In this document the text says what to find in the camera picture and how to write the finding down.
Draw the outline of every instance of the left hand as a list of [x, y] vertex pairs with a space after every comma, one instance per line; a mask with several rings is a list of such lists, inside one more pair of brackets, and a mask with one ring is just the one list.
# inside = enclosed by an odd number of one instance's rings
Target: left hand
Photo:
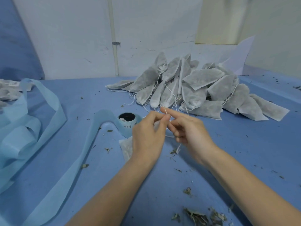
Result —
[[[139, 124], [133, 127], [133, 155], [131, 159], [154, 165], [158, 160], [164, 140], [170, 115], [151, 111]], [[153, 124], [160, 121], [155, 132]]]

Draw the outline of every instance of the label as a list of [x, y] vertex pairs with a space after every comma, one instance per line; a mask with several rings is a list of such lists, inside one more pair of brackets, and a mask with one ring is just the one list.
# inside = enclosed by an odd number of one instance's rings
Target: label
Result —
[[19, 86], [20, 82], [16, 82], [16, 81], [9, 81], [8, 86]]

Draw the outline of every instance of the forearm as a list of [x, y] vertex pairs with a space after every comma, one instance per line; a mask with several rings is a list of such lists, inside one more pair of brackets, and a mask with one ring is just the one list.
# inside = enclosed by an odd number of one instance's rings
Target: forearm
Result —
[[152, 164], [131, 158], [66, 226], [120, 225]]
[[301, 213], [232, 156], [211, 151], [206, 166], [253, 225], [297, 225]]

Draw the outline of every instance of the right hand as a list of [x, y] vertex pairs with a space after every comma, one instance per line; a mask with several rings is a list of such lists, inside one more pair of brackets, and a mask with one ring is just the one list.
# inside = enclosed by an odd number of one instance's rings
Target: right hand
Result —
[[212, 141], [203, 122], [198, 118], [161, 107], [162, 113], [170, 114], [174, 120], [168, 124], [168, 129], [174, 134], [178, 143], [184, 144], [192, 157], [202, 165], [207, 164], [209, 155], [218, 147]]

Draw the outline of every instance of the blue table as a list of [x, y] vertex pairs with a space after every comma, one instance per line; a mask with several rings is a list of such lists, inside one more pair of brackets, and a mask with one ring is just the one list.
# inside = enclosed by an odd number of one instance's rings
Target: blue table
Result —
[[[271, 85], [275, 80], [274, 74], [265, 75]], [[227, 111], [221, 114], [222, 121], [201, 119], [220, 148], [301, 210], [301, 106], [298, 103], [301, 91], [293, 89], [294, 93], [298, 92], [295, 95], [297, 100], [290, 100], [266, 90], [256, 77], [242, 76], [240, 80], [249, 86], [251, 93], [291, 111], [280, 122], [272, 119], [255, 122]], [[137, 113], [142, 117], [147, 115], [144, 108], [136, 103], [125, 105], [132, 102], [128, 93], [105, 89], [104, 85], [116, 81], [116, 78], [42, 81], [60, 99], [68, 121], [15, 177], [14, 185], [0, 195], [0, 212], [12, 225], [20, 225], [27, 218], [77, 159], [96, 111], [109, 109], [116, 116], [123, 112]], [[37, 88], [28, 94], [28, 100], [29, 114], [39, 118], [45, 129], [54, 111], [42, 100]], [[124, 137], [114, 125], [106, 123], [102, 126], [93, 144], [95, 147], [85, 161], [89, 167], [81, 170], [67, 201], [58, 215], [46, 225], [64, 225], [119, 171], [125, 163], [118, 144], [120, 139]], [[235, 226], [250, 225], [238, 207], [228, 212], [233, 203], [231, 198], [208, 170], [192, 160], [185, 149], [173, 157], [175, 161], [170, 159], [169, 152], [177, 146], [174, 139], [166, 138], [161, 157], [142, 184], [122, 225], [193, 225], [183, 213], [183, 207], [209, 215], [208, 208], [211, 206], [225, 213], [228, 218], [225, 225], [230, 222]], [[108, 153], [104, 148], [113, 149]], [[183, 193], [187, 187], [191, 188], [193, 196]], [[175, 213], [180, 214], [181, 223], [171, 220]]]

